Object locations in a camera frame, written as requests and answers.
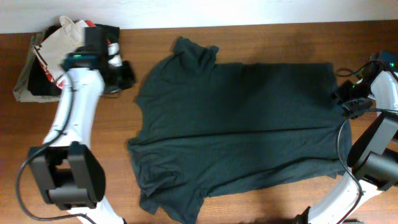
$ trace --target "folded fabric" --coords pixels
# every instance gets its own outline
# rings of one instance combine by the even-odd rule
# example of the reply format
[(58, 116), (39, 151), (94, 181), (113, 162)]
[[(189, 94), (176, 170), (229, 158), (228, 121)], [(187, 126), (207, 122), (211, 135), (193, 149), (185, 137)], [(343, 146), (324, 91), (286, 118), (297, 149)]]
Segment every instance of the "folded fabric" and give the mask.
[[(91, 21), (86, 21), (86, 23), (90, 24), (90, 27), (100, 27), (105, 31), (108, 37), (108, 43), (110, 43), (109, 47), (111, 49), (113, 49), (111, 44), (119, 42), (118, 27), (93, 24)], [(54, 32), (59, 31), (61, 28), (62, 26), (60, 25), (54, 25), (32, 37), (29, 49), (33, 50), (28, 51), (27, 61), (13, 89), (14, 96), (17, 101), (46, 103), (59, 100), (61, 89), (52, 82), (54, 81), (54, 78), (49, 71), (47, 69), (44, 70), (44, 65), (36, 56), (34, 47), (40, 46), (43, 41), (46, 41), (47, 38), (49, 38)], [(112, 54), (115, 53), (120, 54), (119, 48)], [(115, 60), (115, 57), (109, 61), (110, 64), (113, 64), (112, 60)], [(117, 78), (117, 82), (113, 85), (107, 86), (106, 90), (125, 90), (132, 87), (135, 83), (134, 72), (128, 62), (123, 62), (122, 66), (117, 69), (113, 68), (113, 75), (117, 75), (119, 78)]]
[[(343, 170), (331, 64), (216, 64), (217, 51), (180, 37), (137, 97), (144, 124), (128, 149), (149, 213), (195, 223), (205, 197)], [(347, 123), (341, 153), (350, 148)]]
[[(84, 45), (85, 21), (76, 24), (66, 16), (60, 17), (61, 28), (46, 38), (41, 44), (34, 46), (34, 53), (40, 61), (48, 79), (56, 83), (65, 71), (60, 66), (70, 52)], [(62, 88), (62, 82), (56, 83)]]

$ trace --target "wood grain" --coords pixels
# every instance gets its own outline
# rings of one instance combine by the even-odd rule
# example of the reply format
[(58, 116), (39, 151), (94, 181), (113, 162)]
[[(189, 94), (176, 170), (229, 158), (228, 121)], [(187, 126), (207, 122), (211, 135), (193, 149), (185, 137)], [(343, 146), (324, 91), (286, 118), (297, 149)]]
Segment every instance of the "wood grain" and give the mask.
[[(106, 195), (128, 223), (174, 223), (165, 212), (155, 216), (139, 208), (139, 188), (126, 150), (137, 135), (142, 115), (133, 100), (145, 76), (170, 55), (178, 36), (200, 45), (217, 45), (217, 62), (332, 62), (335, 68), (358, 68), (381, 49), (398, 52), (398, 21), (285, 24), (186, 29), (122, 30), (121, 52), (137, 75), (138, 84), (117, 100), (100, 99), (91, 146), (107, 177)], [(28, 51), (30, 34), (0, 35), (0, 223), (38, 223), (23, 214), (15, 197), (17, 170), (31, 146), (39, 146), (53, 121), (56, 103), (16, 103), (12, 88)], [(375, 118), (366, 114), (352, 121), (353, 140)], [(319, 202), (338, 182), (328, 177), (304, 180), (245, 194), (207, 198), (197, 223), (239, 223), (292, 218)], [(22, 177), (22, 196), (37, 215), (64, 214), (45, 205), (30, 171)], [(351, 217), (368, 224), (397, 223), (396, 188), (373, 198)], [(64, 220), (54, 223), (79, 223)]]

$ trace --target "white wall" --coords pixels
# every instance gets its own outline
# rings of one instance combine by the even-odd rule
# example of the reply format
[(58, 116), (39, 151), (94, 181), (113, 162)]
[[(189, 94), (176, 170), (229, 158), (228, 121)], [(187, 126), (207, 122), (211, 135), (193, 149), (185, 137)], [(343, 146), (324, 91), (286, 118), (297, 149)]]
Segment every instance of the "white wall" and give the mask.
[(122, 29), (398, 19), (398, 0), (0, 0), (0, 33), (91, 19)]

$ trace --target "t-shirt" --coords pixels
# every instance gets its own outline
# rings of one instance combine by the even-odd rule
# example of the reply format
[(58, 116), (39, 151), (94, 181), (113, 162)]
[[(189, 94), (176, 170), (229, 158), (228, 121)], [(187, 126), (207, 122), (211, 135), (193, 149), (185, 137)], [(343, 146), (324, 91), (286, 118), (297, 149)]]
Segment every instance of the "t-shirt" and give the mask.
[[(162, 207), (195, 223), (205, 197), (343, 170), (336, 137), (345, 117), (330, 97), (330, 63), (217, 64), (217, 51), (180, 37), (137, 97), (143, 127), (128, 149), (151, 214)], [(348, 123), (340, 147), (346, 158)]]

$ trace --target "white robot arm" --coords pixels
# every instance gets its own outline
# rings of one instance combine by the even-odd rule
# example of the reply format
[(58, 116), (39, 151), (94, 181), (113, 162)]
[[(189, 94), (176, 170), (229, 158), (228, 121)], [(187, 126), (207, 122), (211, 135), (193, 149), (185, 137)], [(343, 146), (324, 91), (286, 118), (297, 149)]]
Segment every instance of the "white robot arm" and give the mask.
[[(380, 72), (372, 80), (370, 89), (378, 109), (398, 110), (397, 77), (398, 73), (389, 70)], [(398, 183), (398, 154), (386, 149), (398, 130), (398, 116), (378, 113), (378, 118), (354, 144), (348, 156), (350, 170), (362, 188), (361, 198), (358, 198), (357, 183), (346, 172), (338, 185), (320, 203), (297, 216), (294, 224), (342, 223), (365, 201)]]
[[(55, 120), (44, 145), (32, 147), (29, 158), (21, 166), (17, 198), (22, 210), (38, 221), (77, 217), (84, 224), (123, 224), (126, 221), (114, 212), (104, 196), (105, 174), (90, 152), (90, 136), (100, 96), (126, 88), (127, 82), (121, 82), (122, 75), (131, 76), (127, 77), (131, 85), (134, 76), (128, 62), (121, 61), (119, 45), (108, 46), (100, 28), (87, 28), (85, 35), (85, 46), (70, 53), (62, 65), (66, 75), (59, 80), (63, 89)], [(57, 167), (66, 161), (70, 168)], [(19, 189), (21, 173), (27, 164), (45, 202), (71, 215), (40, 218), (27, 210)]]

